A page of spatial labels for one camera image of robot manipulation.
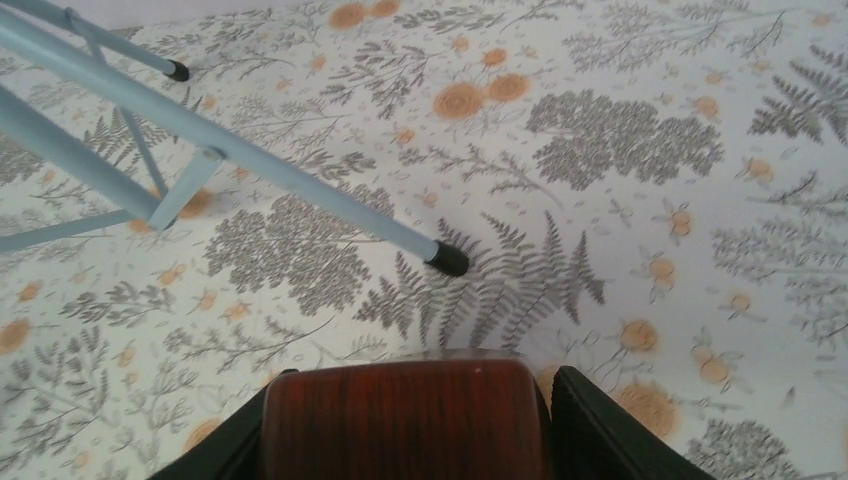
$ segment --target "folding stand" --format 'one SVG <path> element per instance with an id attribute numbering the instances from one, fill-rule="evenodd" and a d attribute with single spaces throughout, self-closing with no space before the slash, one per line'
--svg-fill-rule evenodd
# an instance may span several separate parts
<path id="1" fill-rule="evenodd" d="M 88 44 L 91 56 L 22 20 L 2 5 L 80 35 Z M 154 55 L 86 22 L 72 9 L 63 10 L 44 0 L 0 0 L 0 46 L 121 107 L 124 120 L 162 199 L 156 198 L 78 139 L 0 86 L 0 131 L 45 160 L 55 163 L 122 208 L 0 237 L 0 252 L 26 248 L 136 218 L 144 219 L 154 229 L 164 230 L 173 224 L 179 211 L 209 180 L 218 166 L 228 160 L 421 257 L 442 273 L 462 276 L 468 271 L 468 257 L 456 247 L 429 239 L 401 225 L 112 69 L 106 63 L 101 45 L 155 68 L 172 80 L 184 82 L 189 78 L 189 71 L 183 64 Z M 197 153 L 177 179 L 174 188 L 168 190 L 166 187 L 133 118 L 134 114 L 198 145 Z"/>

